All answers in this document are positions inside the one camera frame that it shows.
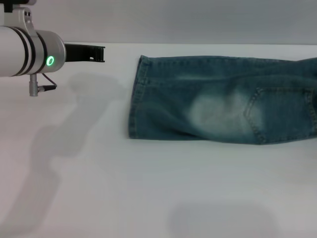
green led ring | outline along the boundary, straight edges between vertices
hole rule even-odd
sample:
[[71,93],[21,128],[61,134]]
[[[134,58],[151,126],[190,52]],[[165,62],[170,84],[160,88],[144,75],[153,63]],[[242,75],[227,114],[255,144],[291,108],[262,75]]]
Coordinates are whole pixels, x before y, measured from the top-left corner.
[[53,56],[48,57],[47,61],[46,61],[46,65],[47,66],[51,66],[54,63],[55,59]]

white background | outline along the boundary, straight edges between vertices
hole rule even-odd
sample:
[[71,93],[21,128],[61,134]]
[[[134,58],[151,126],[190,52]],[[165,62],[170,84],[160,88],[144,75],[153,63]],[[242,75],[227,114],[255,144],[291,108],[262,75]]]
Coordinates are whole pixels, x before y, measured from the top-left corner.
[[38,0],[37,29],[66,41],[316,44],[316,0]]
[[141,54],[300,60],[316,46],[104,45],[106,63],[67,63],[38,98],[26,76],[1,79],[1,238],[317,237],[316,139],[127,138]]

jeans back pocket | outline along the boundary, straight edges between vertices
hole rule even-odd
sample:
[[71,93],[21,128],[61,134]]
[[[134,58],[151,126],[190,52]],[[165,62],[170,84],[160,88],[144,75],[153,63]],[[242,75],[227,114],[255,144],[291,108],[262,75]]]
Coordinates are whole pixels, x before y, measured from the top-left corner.
[[258,88],[244,116],[259,144],[306,139],[316,135],[312,88]]

black stripe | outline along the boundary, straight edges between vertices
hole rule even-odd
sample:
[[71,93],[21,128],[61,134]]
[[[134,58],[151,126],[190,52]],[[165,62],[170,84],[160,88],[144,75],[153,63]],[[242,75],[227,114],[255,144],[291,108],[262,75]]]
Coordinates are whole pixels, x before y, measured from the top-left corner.
[[4,4],[4,12],[13,12],[14,4],[27,4],[30,0],[0,0]]
[[42,45],[43,45],[43,49],[44,49],[44,60],[43,60],[43,64],[42,64],[42,66],[40,67],[40,69],[39,69],[38,71],[36,71],[34,74],[37,74],[37,73],[39,73],[39,72],[42,71],[42,69],[43,69],[43,68],[45,67],[45,65],[46,65],[46,60],[47,60],[47,58],[48,58],[48,48],[47,48],[47,46],[46,46],[46,43],[45,43],[43,37],[42,37],[38,32],[37,32],[36,34],[38,34],[38,36],[39,36],[39,38],[40,38],[40,40],[41,40],[41,42],[42,42]]
[[34,63],[35,63],[35,58],[36,58],[36,51],[35,51],[35,46],[34,46],[34,43],[33,43],[31,36],[29,36],[29,34],[21,28],[16,27],[16,29],[18,29],[24,33],[26,38],[28,38],[28,40],[30,42],[30,46],[31,46],[31,52],[32,52],[31,63],[30,63],[29,68],[23,74],[21,74],[21,75],[24,75],[24,74],[27,74],[28,72],[30,72],[30,70],[33,68]]
[[11,77],[14,77],[14,76],[17,76],[18,74],[22,73],[23,70],[25,70],[25,67],[28,64],[28,60],[29,60],[29,48],[28,48],[28,44],[26,43],[26,41],[25,41],[23,35],[21,34],[21,32],[19,32],[17,29],[15,29],[13,27],[8,27],[8,28],[12,29],[16,34],[19,35],[19,37],[21,38],[21,41],[23,43],[24,51],[25,51],[25,58],[24,58],[23,66],[22,66],[22,68],[20,69],[20,71],[17,74],[11,76]]

blue jeans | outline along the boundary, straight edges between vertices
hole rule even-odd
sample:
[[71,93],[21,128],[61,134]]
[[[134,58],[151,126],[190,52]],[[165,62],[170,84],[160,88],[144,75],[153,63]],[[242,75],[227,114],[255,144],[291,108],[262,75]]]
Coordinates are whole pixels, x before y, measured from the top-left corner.
[[316,137],[317,59],[142,56],[129,136],[273,144]]

